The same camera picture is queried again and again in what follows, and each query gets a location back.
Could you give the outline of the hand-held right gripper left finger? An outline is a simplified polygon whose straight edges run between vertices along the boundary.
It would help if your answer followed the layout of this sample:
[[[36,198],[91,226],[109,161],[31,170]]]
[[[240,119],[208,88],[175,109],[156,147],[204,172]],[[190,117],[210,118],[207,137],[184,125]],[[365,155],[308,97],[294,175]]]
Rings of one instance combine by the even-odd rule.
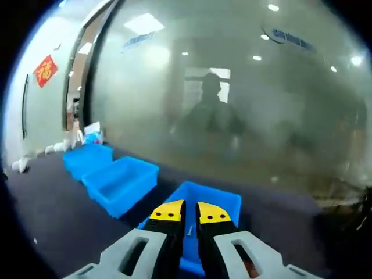
[[[67,278],[176,278],[183,253],[186,202],[163,203],[135,228]]]

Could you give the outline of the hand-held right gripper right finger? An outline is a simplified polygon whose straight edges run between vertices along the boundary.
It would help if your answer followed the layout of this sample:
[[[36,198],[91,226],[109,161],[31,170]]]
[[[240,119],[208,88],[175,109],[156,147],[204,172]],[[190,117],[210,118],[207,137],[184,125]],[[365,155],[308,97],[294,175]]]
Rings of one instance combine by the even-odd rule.
[[[248,231],[239,229],[221,207],[195,206],[198,253],[206,278],[313,278]]]

